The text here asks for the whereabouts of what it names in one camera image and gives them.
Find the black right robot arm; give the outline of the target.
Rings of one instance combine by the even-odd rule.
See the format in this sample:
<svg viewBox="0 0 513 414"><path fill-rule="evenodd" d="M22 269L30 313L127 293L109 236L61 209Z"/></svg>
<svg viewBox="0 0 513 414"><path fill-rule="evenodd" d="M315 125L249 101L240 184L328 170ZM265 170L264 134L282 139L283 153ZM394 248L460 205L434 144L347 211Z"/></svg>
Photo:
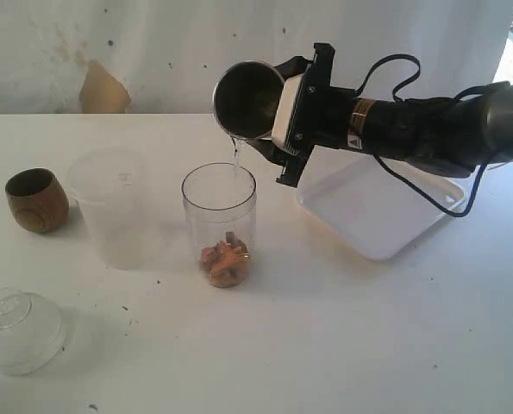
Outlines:
<svg viewBox="0 0 513 414"><path fill-rule="evenodd" d="M399 91L419 78L415 71L393 88L391 100L370 99L362 87L332 86L334 56L332 45L316 43L312 60L282 64L285 86L270 97L274 114L243 134L284 168L279 183L297 186L315 147L402 161L449 178L513 162L513 84L473 86L454 97L401 98Z"/></svg>

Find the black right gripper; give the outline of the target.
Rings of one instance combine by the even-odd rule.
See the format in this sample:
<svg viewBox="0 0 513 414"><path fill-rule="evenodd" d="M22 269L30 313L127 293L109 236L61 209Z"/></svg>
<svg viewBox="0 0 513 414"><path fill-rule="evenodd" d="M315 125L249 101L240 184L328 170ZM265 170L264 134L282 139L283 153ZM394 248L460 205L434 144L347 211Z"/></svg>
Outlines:
<svg viewBox="0 0 513 414"><path fill-rule="evenodd" d="M294 56L273 67L284 81L303 77L289 133L292 145L299 154L292 156L285 153L271 139L252 139L247 144L270 163L283 167L277 178L281 185L298 185L314 146L325 136L326 113L334 102L335 94L330 85L334 57L332 45L316 43L312 59Z"/></svg>

